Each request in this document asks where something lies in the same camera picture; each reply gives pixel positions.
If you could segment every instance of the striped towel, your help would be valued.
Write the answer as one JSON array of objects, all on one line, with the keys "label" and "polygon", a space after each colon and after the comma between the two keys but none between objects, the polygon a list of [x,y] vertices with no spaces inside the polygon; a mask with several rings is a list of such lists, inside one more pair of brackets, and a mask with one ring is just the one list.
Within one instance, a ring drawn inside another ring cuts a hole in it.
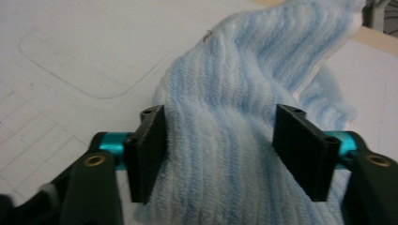
[{"label": "striped towel", "polygon": [[350,113],[326,69],[361,24],[362,1],[294,1],[231,15],[177,58],[154,105],[164,104],[169,152],[146,224],[338,224],[348,172],[313,203],[271,146],[276,104],[307,110],[322,128]]}]

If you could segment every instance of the cutting mat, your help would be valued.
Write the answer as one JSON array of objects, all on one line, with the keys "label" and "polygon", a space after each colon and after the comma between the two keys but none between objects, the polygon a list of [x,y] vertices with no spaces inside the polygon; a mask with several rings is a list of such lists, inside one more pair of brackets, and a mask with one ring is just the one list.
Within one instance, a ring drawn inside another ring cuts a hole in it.
[{"label": "cutting mat", "polygon": [[[30,198],[103,130],[133,131],[171,63],[247,1],[0,2],[0,192]],[[398,58],[355,41],[328,64],[358,110],[349,128],[398,159]],[[118,173],[126,224],[134,223]]]}]

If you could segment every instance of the white table surface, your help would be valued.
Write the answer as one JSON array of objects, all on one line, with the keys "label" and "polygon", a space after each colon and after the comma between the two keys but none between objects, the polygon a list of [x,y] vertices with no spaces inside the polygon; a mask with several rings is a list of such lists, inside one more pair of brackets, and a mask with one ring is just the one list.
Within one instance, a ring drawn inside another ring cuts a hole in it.
[{"label": "white table surface", "polygon": [[[99,131],[134,131],[164,71],[225,16],[221,1],[0,1],[0,192],[23,203]],[[348,125],[398,160],[398,57],[349,41],[328,64],[359,116]],[[126,175],[118,173],[126,224]]]}]

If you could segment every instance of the light blue cloth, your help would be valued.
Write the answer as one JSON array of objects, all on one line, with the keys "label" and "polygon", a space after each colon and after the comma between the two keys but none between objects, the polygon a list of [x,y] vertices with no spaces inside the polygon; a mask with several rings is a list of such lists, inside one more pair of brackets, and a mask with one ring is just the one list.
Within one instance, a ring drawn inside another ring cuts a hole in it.
[{"label": "light blue cloth", "polygon": [[313,203],[271,139],[277,103],[309,111],[323,128],[341,128],[349,118],[337,86],[318,70],[359,29],[362,7],[363,1],[296,1],[238,13],[175,60],[154,97],[154,105],[165,106],[169,152],[136,219],[342,223],[348,172],[335,173],[328,202]]}]

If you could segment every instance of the black mechanical arm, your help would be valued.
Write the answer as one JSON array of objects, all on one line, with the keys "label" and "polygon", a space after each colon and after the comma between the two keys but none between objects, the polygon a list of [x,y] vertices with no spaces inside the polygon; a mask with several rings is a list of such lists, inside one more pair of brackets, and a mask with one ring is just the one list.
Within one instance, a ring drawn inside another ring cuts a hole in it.
[{"label": "black mechanical arm", "polygon": [[[148,203],[167,157],[163,106],[141,112],[135,132],[96,134],[87,152],[15,207],[0,195],[0,224],[123,224],[116,169],[126,169],[133,203]],[[345,224],[398,224],[398,165],[355,132],[319,130],[305,112],[278,105],[275,151],[313,202],[327,200],[336,167],[350,170]]]}]

